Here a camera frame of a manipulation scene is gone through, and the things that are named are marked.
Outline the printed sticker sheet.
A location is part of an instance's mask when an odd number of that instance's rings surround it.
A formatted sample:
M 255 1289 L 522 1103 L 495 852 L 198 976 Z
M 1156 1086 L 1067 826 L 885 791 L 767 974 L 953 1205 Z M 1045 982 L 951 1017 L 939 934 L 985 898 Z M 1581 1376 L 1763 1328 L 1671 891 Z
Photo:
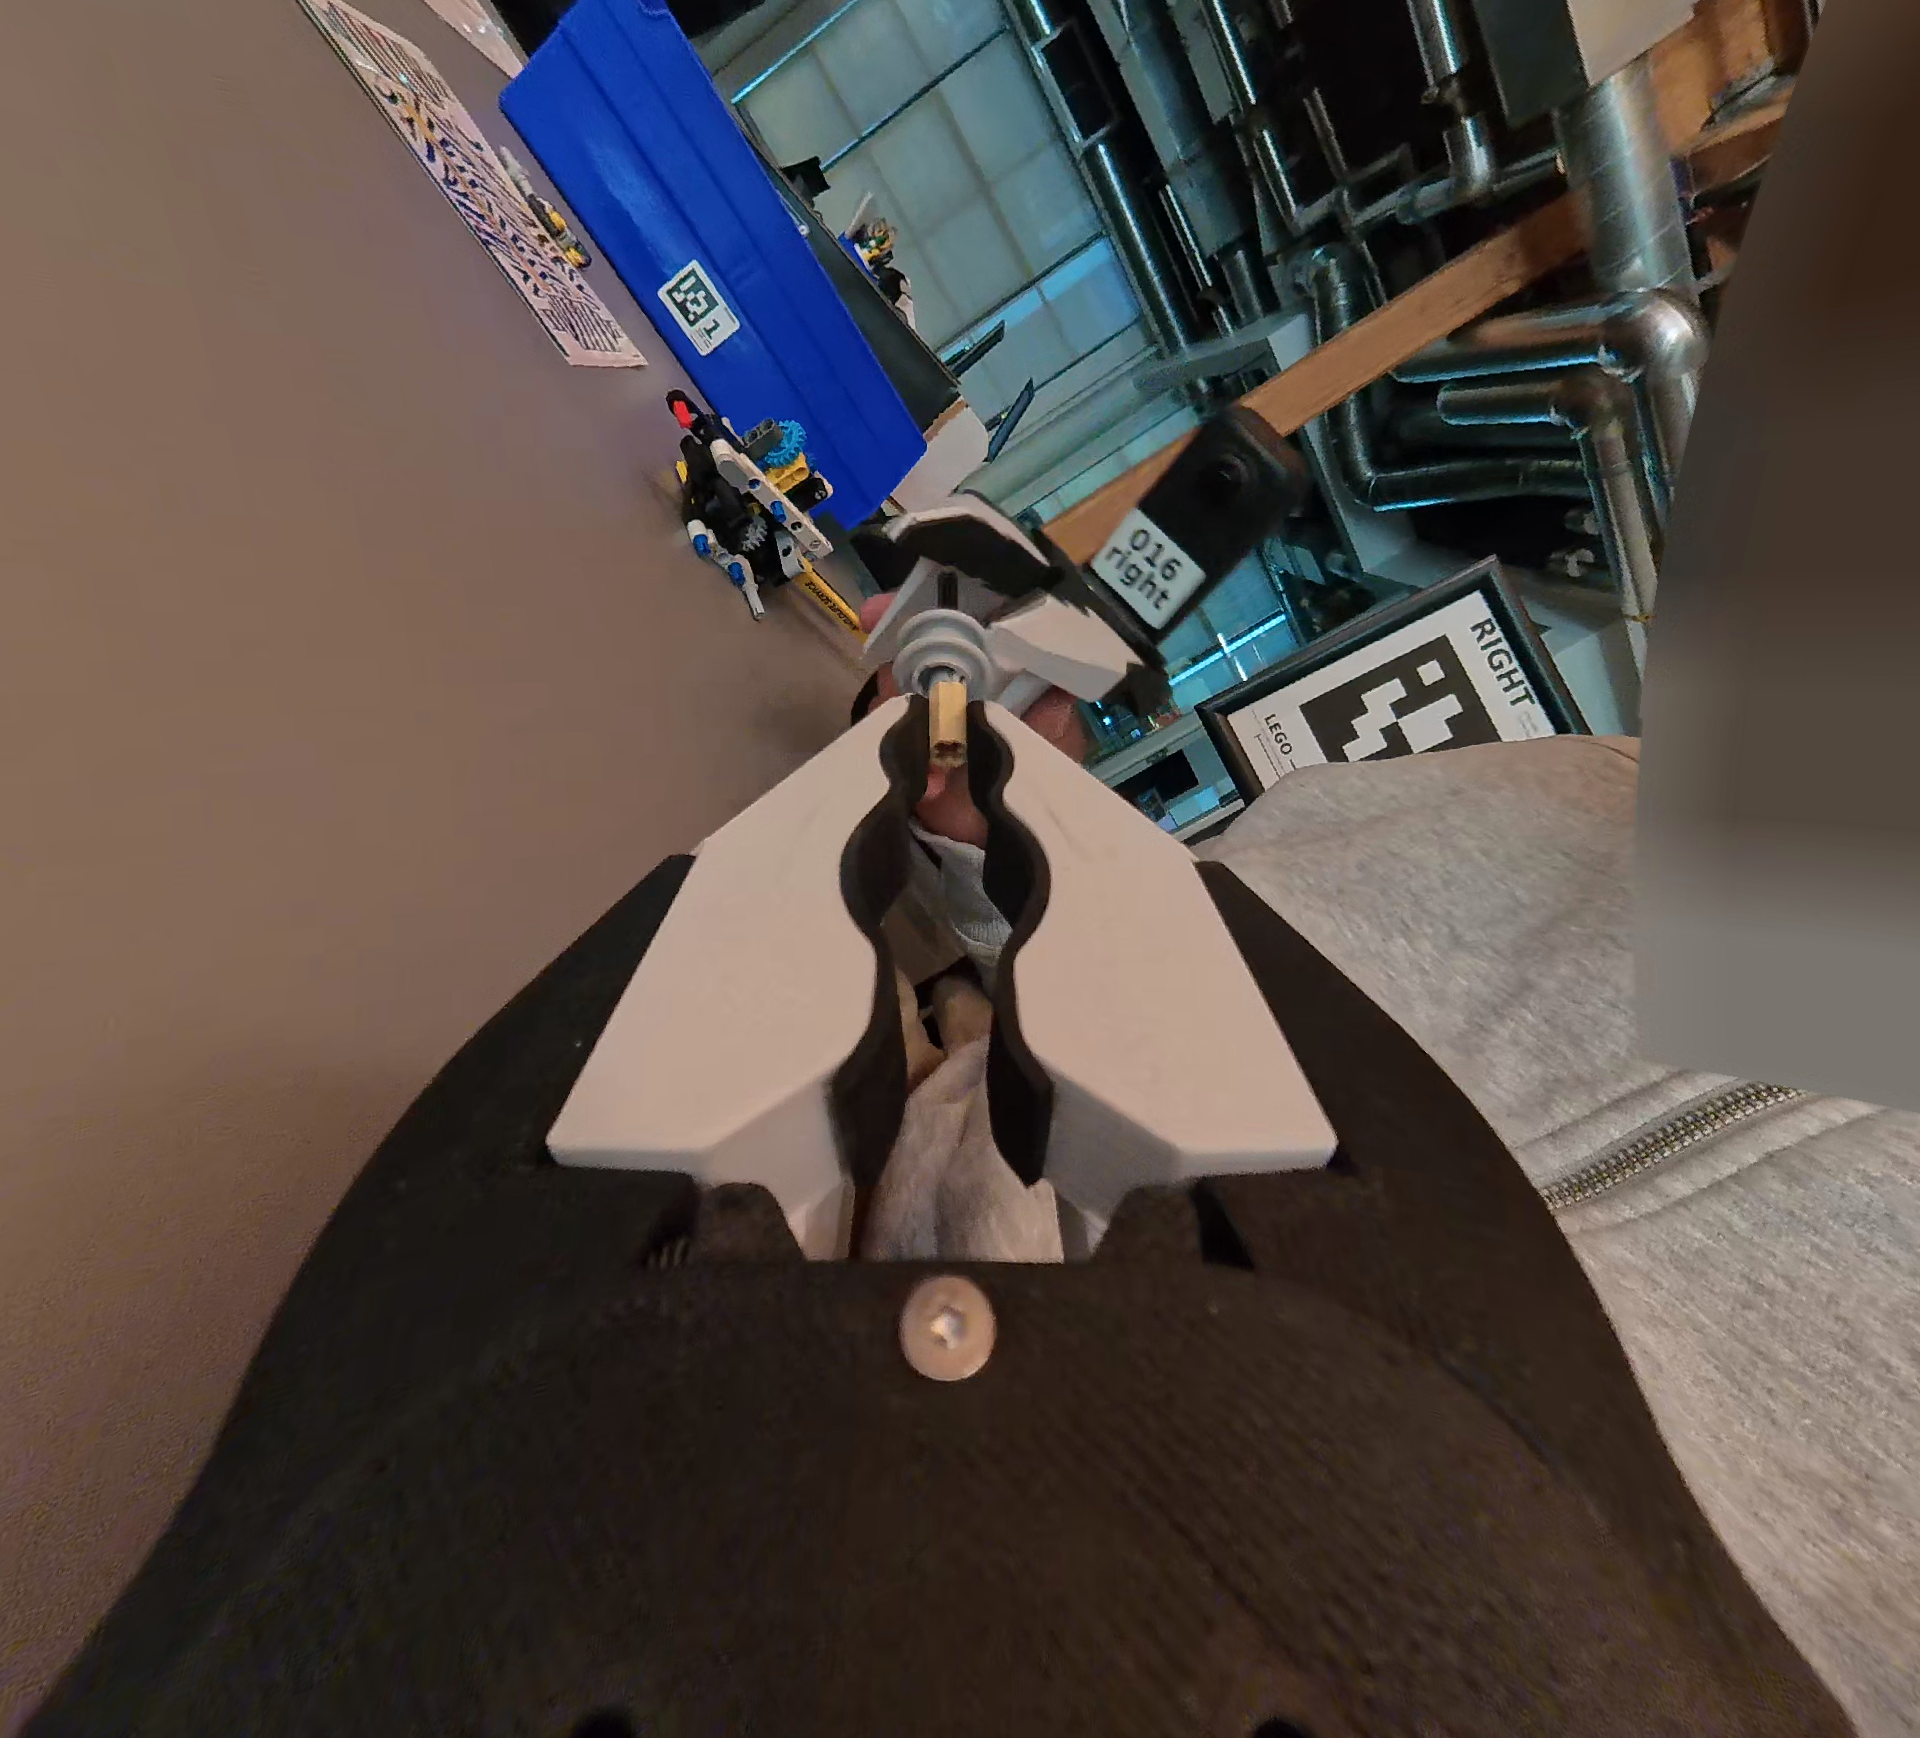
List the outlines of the printed sticker sheet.
M 297 2 L 564 363 L 642 369 L 636 342 L 558 251 L 434 62 L 347 0 Z

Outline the blue plastic bin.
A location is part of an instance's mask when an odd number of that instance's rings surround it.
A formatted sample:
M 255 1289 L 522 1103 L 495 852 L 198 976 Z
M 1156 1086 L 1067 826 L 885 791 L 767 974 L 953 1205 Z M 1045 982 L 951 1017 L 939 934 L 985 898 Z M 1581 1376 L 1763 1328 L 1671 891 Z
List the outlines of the blue plastic bin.
M 577 0 L 501 111 L 696 394 L 740 431 L 795 421 L 842 526 L 926 456 L 830 263 L 666 0 Z

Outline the grey zip sweatshirt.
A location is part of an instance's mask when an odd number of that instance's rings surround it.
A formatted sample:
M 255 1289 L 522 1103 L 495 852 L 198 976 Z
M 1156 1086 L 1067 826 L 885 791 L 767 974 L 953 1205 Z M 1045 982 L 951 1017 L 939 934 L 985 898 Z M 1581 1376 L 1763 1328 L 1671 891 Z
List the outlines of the grey zip sweatshirt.
M 1547 1204 L 1768 1611 L 1860 1733 L 1912 1736 L 1916 1114 L 1658 1063 L 1631 1005 L 1627 1055 L 1412 1038 Z

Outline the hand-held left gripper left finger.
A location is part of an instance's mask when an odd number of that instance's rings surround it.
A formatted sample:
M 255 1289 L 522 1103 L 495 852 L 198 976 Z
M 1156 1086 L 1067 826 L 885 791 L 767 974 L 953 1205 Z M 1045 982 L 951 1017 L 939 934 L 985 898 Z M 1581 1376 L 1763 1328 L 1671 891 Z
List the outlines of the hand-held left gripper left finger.
M 546 1134 L 560 1165 L 759 1186 L 846 1257 L 909 1091 L 883 921 L 908 878 L 918 704 L 891 699 L 712 832 Z

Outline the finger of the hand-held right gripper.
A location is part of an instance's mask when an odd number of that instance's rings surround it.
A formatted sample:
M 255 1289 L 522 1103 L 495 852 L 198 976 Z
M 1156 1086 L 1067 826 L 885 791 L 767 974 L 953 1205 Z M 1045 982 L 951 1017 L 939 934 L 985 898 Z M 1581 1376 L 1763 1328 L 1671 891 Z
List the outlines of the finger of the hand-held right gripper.
M 1051 592 L 981 596 L 989 671 L 984 700 L 1016 716 L 1048 692 L 1152 716 L 1172 702 L 1153 638 L 1123 609 Z
M 943 570 L 961 579 L 964 610 L 981 622 L 981 596 L 1051 592 L 1082 602 L 1082 584 L 1066 554 L 977 494 L 953 494 L 926 511 L 891 519 L 880 532 L 883 563 L 903 570 L 888 622 L 937 605 Z

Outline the grey lego pulley wheel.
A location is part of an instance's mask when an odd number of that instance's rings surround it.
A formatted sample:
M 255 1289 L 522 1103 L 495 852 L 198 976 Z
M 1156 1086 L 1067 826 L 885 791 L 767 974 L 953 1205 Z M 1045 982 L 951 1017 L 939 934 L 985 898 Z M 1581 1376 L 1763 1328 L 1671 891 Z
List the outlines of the grey lego pulley wheel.
M 894 654 L 899 695 L 931 696 L 939 685 L 961 685 L 977 700 L 998 692 L 998 666 L 987 627 L 956 606 L 929 606 L 899 631 Z

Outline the wooden ceiling beam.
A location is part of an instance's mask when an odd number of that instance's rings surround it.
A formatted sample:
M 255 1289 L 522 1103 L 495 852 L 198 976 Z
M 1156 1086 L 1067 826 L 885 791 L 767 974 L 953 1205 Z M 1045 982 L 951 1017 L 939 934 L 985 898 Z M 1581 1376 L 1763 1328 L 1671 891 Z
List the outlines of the wooden ceiling beam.
M 1586 249 L 1588 225 L 1580 200 L 1566 193 L 1480 240 L 1240 402 L 1289 437 L 1407 358 L 1577 261 Z

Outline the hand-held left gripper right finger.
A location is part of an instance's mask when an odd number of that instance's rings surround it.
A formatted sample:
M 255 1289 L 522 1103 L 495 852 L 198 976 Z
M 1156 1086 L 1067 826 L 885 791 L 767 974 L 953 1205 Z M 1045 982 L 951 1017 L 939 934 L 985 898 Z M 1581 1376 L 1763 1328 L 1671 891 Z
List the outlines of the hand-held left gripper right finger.
M 971 708 L 995 1148 L 1051 1186 L 1070 1260 L 1126 1197 L 1329 1165 L 1331 1121 L 1202 866 L 998 702 Z

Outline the framed black white marker sign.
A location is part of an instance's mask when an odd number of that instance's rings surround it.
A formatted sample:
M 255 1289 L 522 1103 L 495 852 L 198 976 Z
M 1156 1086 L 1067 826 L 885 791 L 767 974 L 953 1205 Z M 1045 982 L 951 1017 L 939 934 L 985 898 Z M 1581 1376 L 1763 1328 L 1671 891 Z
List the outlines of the framed black white marker sign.
M 1494 557 L 1373 606 L 1197 716 L 1246 803 L 1307 767 L 1590 731 Z

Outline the small yellow lego assembly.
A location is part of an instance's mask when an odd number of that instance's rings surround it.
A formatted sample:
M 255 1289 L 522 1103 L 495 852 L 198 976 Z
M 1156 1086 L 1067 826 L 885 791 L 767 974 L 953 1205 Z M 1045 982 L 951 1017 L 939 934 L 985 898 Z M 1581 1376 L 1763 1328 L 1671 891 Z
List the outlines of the small yellow lego assembly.
M 575 269 L 586 269 L 593 263 L 588 249 L 572 232 L 564 215 L 560 215 L 558 208 L 535 188 L 526 168 L 513 157 L 510 150 L 501 147 L 497 158 L 556 256 Z

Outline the silver ventilation ducts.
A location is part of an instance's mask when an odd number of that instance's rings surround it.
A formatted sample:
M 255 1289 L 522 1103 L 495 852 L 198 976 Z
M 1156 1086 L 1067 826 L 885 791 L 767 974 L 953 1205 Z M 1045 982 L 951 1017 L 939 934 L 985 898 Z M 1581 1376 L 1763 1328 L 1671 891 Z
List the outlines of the silver ventilation ducts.
M 1002 0 L 1118 223 L 1147 350 L 967 478 L 1087 542 L 1254 391 L 1571 193 L 1586 253 L 1311 419 L 1333 565 L 1446 541 L 1577 576 L 1586 461 L 1658 497 L 1831 0 Z

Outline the partly built lego model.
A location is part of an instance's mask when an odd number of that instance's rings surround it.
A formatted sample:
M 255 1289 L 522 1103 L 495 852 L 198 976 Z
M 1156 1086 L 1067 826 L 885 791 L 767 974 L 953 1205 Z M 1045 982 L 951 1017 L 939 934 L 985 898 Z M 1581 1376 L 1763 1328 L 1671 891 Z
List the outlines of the partly built lego model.
M 765 592 L 790 587 L 803 561 L 822 570 L 830 559 L 834 544 L 815 512 L 834 487 L 797 421 L 762 421 L 739 434 L 682 391 L 670 391 L 666 406 L 682 433 L 677 478 L 687 541 L 760 620 Z

